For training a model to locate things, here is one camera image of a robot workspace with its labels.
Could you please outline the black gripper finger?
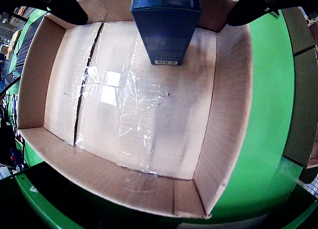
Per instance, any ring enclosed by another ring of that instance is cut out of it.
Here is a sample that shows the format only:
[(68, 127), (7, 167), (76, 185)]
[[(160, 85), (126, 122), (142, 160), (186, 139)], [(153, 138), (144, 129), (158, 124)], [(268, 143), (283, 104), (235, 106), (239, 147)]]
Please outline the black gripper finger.
[(297, 6), (310, 18), (318, 16), (318, 0), (238, 0), (227, 15), (227, 23), (242, 26), (275, 10)]
[(85, 25), (88, 22), (87, 13), (77, 0), (27, 0), (27, 5), (46, 10), (70, 24)]

